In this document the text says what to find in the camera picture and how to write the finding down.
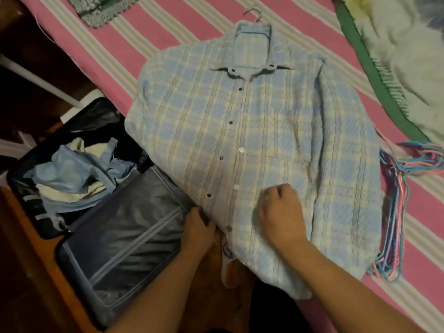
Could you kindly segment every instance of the folded clothes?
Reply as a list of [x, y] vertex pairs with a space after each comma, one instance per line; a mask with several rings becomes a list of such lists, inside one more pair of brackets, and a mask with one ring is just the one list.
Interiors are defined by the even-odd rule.
[[116, 146], [114, 138], [89, 147], [76, 138], [61, 145], [50, 162], [25, 174], [35, 182], [50, 217], [96, 205], [128, 177], [136, 164], [114, 158]]

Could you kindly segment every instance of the blue garment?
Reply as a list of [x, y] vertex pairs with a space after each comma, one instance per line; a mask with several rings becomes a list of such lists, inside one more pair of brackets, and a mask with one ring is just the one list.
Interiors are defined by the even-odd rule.
[[61, 145], [51, 162], [37, 165], [25, 174], [35, 184], [42, 184], [60, 192], [86, 193], [92, 181], [100, 181], [105, 190], [75, 202], [54, 201], [41, 195], [43, 206], [49, 216], [59, 221], [56, 213], [67, 213], [95, 206], [117, 187], [117, 179], [127, 176], [135, 163], [114, 158], [117, 140], [111, 138], [100, 157], [91, 153], [75, 151]]
[[302, 280], [261, 235], [262, 189], [289, 183], [307, 236], [361, 278], [381, 236], [379, 146], [355, 90], [265, 23], [161, 51], [139, 77], [127, 132], [225, 232], [258, 277], [297, 299]]

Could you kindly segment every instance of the open suitcase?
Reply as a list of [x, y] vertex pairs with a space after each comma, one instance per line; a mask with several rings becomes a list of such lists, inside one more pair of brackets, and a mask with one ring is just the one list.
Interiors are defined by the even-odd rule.
[[[101, 329], [112, 324], [176, 255], [185, 216], [194, 205], [153, 165], [123, 123], [109, 100], [97, 99], [20, 159], [7, 177], [39, 235], [64, 235], [55, 250], [56, 261]], [[63, 213], [63, 221], [54, 224], [36, 185], [24, 175], [76, 137], [85, 146], [114, 137], [115, 157], [136, 163], [137, 170], [96, 206]]]

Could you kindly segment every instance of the bundle of hangers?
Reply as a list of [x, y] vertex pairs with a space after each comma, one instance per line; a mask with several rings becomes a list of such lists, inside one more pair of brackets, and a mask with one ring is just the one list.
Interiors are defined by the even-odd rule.
[[[377, 133], [386, 141], [379, 131]], [[441, 173], [444, 170], [444, 150], [438, 145], [408, 141], [400, 146], [410, 149], [415, 156], [396, 158], [390, 144], [387, 141], [386, 143], [389, 150], [381, 147], [379, 154], [388, 180], [390, 207], [386, 217], [384, 245], [373, 263], [371, 272], [378, 278], [395, 281], [402, 273], [404, 211], [410, 194], [407, 177], [419, 173]]]

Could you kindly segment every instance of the pink striped bed sheet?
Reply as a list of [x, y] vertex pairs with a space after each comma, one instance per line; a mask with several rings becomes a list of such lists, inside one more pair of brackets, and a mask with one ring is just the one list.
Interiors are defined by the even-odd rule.
[[[66, 0], [21, 0], [80, 69], [126, 114], [144, 62], [158, 50], [216, 38], [258, 5], [262, 21], [287, 39], [330, 59], [355, 86], [376, 127], [392, 143], [407, 140], [375, 97], [344, 38], [332, 0], [141, 0], [108, 25], [83, 24]], [[381, 176], [383, 189], [386, 185]], [[430, 333], [444, 331], [444, 175], [408, 179], [402, 277], [392, 284], [366, 276], [365, 285]], [[316, 332], [334, 332], [316, 300], [299, 302]]]

